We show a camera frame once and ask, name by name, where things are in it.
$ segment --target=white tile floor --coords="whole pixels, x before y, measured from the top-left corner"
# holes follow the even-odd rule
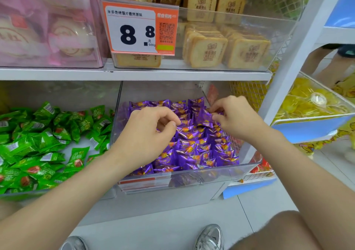
[[[327,144],[316,151],[314,161],[355,190],[355,165],[343,157],[348,149],[348,140]],[[203,227],[216,223],[223,229],[228,249],[276,213],[296,209],[277,180],[227,200],[220,197],[205,205],[77,227],[72,235],[85,239],[91,250],[190,250]]]

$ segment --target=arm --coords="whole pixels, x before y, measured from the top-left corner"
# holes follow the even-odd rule
[[[109,151],[0,222],[1,249],[59,249],[106,191],[161,154],[180,123],[177,115],[167,107],[134,111]]]
[[[355,193],[269,127],[244,97],[218,100],[213,119],[230,135],[253,145],[271,164],[324,250],[353,249]]]

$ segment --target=sneaker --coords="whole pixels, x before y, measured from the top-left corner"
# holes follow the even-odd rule
[[[89,250],[84,240],[78,236],[70,236],[59,250]]]
[[[198,236],[194,250],[224,250],[224,239],[219,225],[208,225]]]

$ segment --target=qr code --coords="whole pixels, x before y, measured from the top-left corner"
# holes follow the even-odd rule
[[[160,42],[173,43],[175,37],[175,24],[173,23],[159,23]]]

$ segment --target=hand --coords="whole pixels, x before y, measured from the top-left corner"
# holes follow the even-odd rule
[[[213,113],[213,120],[219,122],[224,131],[248,143],[269,127],[243,96],[219,99],[209,111]],[[224,115],[214,113],[216,111],[224,111]]]
[[[168,107],[134,110],[109,153],[116,154],[116,158],[124,161],[131,171],[138,169],[162,153],[180,124],[178,116]]]

